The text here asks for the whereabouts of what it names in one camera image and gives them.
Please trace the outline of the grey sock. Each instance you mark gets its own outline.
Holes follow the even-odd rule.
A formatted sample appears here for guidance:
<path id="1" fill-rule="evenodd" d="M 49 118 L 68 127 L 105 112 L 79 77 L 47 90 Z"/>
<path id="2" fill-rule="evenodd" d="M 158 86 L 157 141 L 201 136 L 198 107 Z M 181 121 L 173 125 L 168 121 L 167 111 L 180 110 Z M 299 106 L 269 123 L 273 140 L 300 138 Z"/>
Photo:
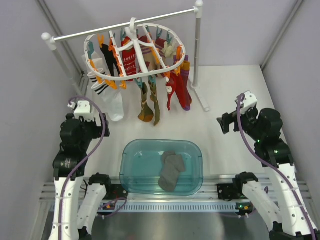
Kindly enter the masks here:
<path id="1" fill-rule="evenodd" d="M 181 154 L 176 154 L 174 151 L 166 151 L 161 156 L 161 162 L 163 165 L 171 164 L 179 172 L 185 172 L 186 167 Z"/>
<path id="2" fill-rule="evenodd" d="M 180 171 L 170 163 L 166 162 L 161 170 L 158 185 L 165 192 L 173 192 L 176 188 Z"/>

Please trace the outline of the white oval sock hanger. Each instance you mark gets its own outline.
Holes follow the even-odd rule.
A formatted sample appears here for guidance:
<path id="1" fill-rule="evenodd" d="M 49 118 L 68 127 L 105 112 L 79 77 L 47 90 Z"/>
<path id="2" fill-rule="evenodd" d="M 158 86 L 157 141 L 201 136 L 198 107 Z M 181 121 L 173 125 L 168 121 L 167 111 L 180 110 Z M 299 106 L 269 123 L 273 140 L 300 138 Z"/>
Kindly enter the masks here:
<path id="1" fill-rule="evenodd" d="M 168 66 L 165 64 L 162 56 L 160 55 L 160 50 L 156 47 L 156 42 L 151 38 L 149 27 L 167 31 L 167 33 L 173 37 L 176 43 L 178 43 L 176 48 L 176 61 L 173 65 Z M 102 74 L 95 68 L 93 60 L 89 58 L 89 45 L 93 36 L 89 35 L 84 42 L 84 55 L 86 59 L 86 64 L 88 68 L 91 70 L 90 73 L 93 74 L 93 76 L 96 78 L 96 82 L 98 84 L 105 83 L 116 89 L 118 86 L 117 84 L 115 84 L 115 82 L 120 81 L 120 87 L 125 89 L 127 80 L 138 80 L 143 77 L 156 76 L 161 74 L 169 76 L 172 71 L 176 74 L 180 73 L 180 66 L 183 64 L 186 57 L 186 48 L 174 31 L 165 26 L 153 23 L 138 24 L 135 18 L 131 19 L 129 26 L 126 27 L 124 30 L 126 36 L 129 38 L 129 42 L 122 47 L 117 46 L 113 32 L 111 30 L 109 31 L 110 43 L 108 49 L 115 57 L 117 66 L 119 67 L 120 75 L 118 77 Z M 152 56 L 156 64 L 161 66 L 160 69 L 148 69 L 144 59 L 143 51 L 141 49 L 142 46 L 151 50 Z M 137 72 L 136 74 L 132 75 L 129 75 L 127 73 L 123 58 L 121 56 L 121 52 L 127 51 L 129 49 L 134 49 L 133 58 L 137 61 L 140 69 L 140 72 Z"/>

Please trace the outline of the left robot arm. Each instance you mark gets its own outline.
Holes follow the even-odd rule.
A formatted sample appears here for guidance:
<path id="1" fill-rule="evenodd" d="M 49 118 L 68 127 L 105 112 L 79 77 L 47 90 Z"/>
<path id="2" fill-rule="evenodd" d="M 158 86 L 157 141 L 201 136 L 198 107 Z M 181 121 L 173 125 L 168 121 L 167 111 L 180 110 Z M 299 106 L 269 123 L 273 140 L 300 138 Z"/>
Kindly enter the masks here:
<path id="1" fill-rule="evenodd" d="M 89 179 L 89 190 L 82 205 L 79 205 L 81 185 L 85 168 L 92 155 L 88 148 L 92 140 L 102 141 L 110 136 L 109 122 L 104 113 L 95 119 L 75 117 L 70 113 L 61 124 L 59 151 L 53 161 L 55 206 L 51 240 L 86 240 L 91 238 L 95 213 L 103 199 L 113 194 L 108 175 L 96 173 Z"/>

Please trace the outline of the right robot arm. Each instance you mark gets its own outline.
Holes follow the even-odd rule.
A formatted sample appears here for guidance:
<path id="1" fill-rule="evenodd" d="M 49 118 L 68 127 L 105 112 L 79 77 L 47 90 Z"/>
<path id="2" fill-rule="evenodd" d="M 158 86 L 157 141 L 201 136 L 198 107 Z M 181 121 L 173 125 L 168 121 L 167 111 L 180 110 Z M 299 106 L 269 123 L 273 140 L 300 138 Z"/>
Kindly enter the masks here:
<path id="1" fill-rule="evenodd" d="M 320 231 L 310 217 L 298 185 L 294 159 L 289 146 L 281 139 L 281 114 L 272 108 L 238 108 L 217 118 L 222 132 L 230 125 L 239 132 L 247 149 L 261 162 L 274 189 L 274 202 L 251 172 L 233 178 L 233 192 L 247 198 L 265 222 L 271 240 L 318 240 Z"/>

